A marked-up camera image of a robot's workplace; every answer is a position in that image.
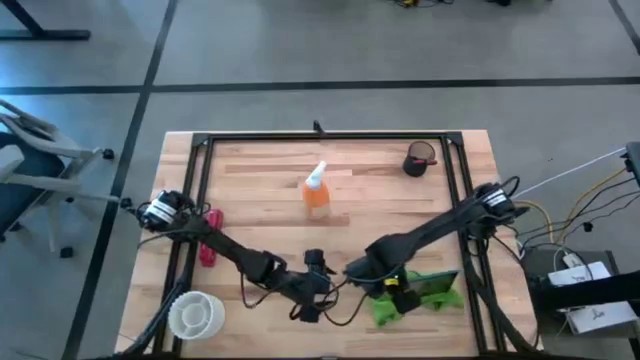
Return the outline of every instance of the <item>white container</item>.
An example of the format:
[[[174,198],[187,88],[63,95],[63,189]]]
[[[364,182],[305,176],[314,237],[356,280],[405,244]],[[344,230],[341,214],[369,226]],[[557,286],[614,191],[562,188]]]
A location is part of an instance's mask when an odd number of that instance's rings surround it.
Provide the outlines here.
[[[169,310],[169,328],[180,339],[206,339],[224,324],[224,305],[217,297],[189,291],[177,298]]]

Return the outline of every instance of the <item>black table leg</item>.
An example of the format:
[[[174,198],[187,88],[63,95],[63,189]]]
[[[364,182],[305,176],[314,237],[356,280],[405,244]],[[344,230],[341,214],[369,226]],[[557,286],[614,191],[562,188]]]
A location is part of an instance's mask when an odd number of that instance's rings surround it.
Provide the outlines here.
[[[17,0],[0,0],[27,30],[0,30],[0,40],[88,40],[88,30],[45,30]]]

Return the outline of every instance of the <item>green toy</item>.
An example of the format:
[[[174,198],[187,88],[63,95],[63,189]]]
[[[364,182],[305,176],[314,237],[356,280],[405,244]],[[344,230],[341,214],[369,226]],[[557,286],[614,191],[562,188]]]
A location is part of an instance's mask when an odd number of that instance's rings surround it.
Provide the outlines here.
[[[457,273],[457,271],[453,271],[438,274],[420,274],[415,271],[409,271],[407,272],[407,279],[412,283],[412,288],[422,295],[420,298],[422,306],[438,311],[447,306],[464,307],[462,297],[451,288]],[[403,317],[396,310],[389,294],[384,294],[377,299],[370,299],[370,304],[373,310],[373,320],[378,327],[382,327],[392,321],[398,321]]]

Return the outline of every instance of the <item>metal rod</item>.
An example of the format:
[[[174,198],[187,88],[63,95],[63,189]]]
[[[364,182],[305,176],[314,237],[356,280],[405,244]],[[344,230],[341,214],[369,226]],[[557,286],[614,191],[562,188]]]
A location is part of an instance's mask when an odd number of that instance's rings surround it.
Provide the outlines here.
[[[209,136],[206,141],[206,150],[204,153],[204,162],[202,164],[202,173],[200,174],[200,184],[198,185],[198,195],[196,196],[196,207],[202,209],[204,207],[205,199],[207,197],[207,187],[209,185],[209,174],[211,173],[211,161],[213,160],[213,137]],[[187,260],[184,264],[183,272],[186,273],[185,277],[185,291],[191,289],[191,282],[193,280],[193,271],[196,266],[196,256],[198,255],[198,243],[189,243],[189,250],[187,251]],[[182,339],[178,337],[173,338],[173,344],[171,346],[171,352],[180,356],[182,351]]]
[[[457,206],[460,202],[458,196],[458,187],[456,184],[455,173],[453,172],[453,163],[451,161],[451,153],[449,152],[449,144],[447,143],[447,137],[442,136],[440,138],[440,145],[442,146],[442,155],[445,163],[445,170],[447,173],[447,181],[449,183],[449,193],[451,195],[452,206]],[[469,297],[469,308],[471,309],[471,320],[473,322],[474,334],[476,337],[476,344],[479,352],[487,350],[487,338],[482,326],[482,314],[480,313],[480,306],[478,303],[478,296],[473,290],[470,281],[470,271],[475,271],[471,263],[471,254],[467,247],[467,237],[462,231],[458,231],[458,240],[460,244],[460,254],[462,256],[462,268],[464,270],[465,282],[467,285],[467,295]]]
[[[456,150],[458,152],[458,159],[460,160],[460,171],[462,173],[462,181],[464,183],[465,192],[467,196],[470,196],[471,194],[473,194],[473,184],[469,171],[469,162],[467,160],[467,153],[464,147],[464,142],[462,142],[461,144],[456,144]],[[495,297],[496,289],[493,285],[493,275],[491,274],[491,266],[489,265],[489,258],[487,257],[485,244],[482,241],[478,241],[477,246],[478,259],[480,261],[480,270],[482,272],[482,281],[489,290],[491,296]],[[491,313],[491,311],[489,311],[489,318],[491,320],[491,326],[493,328],[493,335],[496,339],[497,350],[506,351],[507,344],[504,340],[504,332],[502,331],[502,327],[500,326],[498,319],[494,316],[493,313]]]
[[[444,132],[420,132],[420,131],[392,131],[392,132],[325,132],[322,140],[371,140],[371,139],[425,139],[438,140]],[[214,141],[217,140],[318,140],[318,133],[309,132],[273,132],[273,133],[211,133]]]
[[[187,162],[187,172],[184,177],[184,184],[182,185],[182,193],[190,194],[191,187],[193,186],[193,176],[195,174],[196,158],[198,156],[199,144],[192,144],[189,151],[189,161]],[[171,244],[171,253],[169,254],[169,264],[167,265],[167,275],[164,279],[164,287],[162,289],[162,300],[164,302],[167,298],[176,280],[176,272],[178,269],[178,259],[180,257],[180,247],[182,244],[173,242]],[[162,319],[158,324],[156,335],[153,341],[152,353],[157,354],[162,352],[164,348],[164,337],[167,329],[167,320]]]

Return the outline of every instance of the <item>yellow cable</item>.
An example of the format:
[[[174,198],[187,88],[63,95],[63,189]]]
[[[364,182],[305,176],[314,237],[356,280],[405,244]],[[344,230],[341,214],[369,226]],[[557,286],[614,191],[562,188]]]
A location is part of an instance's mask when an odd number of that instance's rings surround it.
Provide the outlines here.
[[[542,207],[542,205],[529,200],[519,200],[519,201],[514,201],[513,203],[516,205],[521,204],[521,205],[528,205],[528,206],[534,207],[542,213],[542,215],[544,216],[544,221],[547,223],[547,231],[549,232],[549,241],[551,241],[551,243],[553,244],[554,243],[553,226],[551,225],[551,216],[549,216],[549,213],[547,212],[547,210],[545,210]]]
[[[626,171],[626,169],[624,169],[624,168],[616,171],[615,173],[607,176],[606,178],[604,178],[604,180],[602,180],[599,183],[595,184],[594,186],[591,187],[591,189],[585,191],[582,195],[580,195],[580,197],[578,198],[576,203],[571,208],[571,211],[569,212],[569,215],[567,216],[567,219],[565,220],[564,226],[567,226],[567,224],[569,223],[569,220],[571,220],[571,218],[573,217],[573,213],[576,211],[576,209],[578,208],[578,205],[580,205],[580,202],[582,200],[584,200],[584,198],[586,198],[592,192],[598,190],[599,187],[601,187],[602,185],[604,185],[604,184],[608,183],[609,181],[613,180],[614,178],[616,178],[618,175],[622,174],[625,171]],[[564,234],[565,234],[566,231],[567,231],[567,228],[562,229],[558,239],[563,239],[564,238]]]

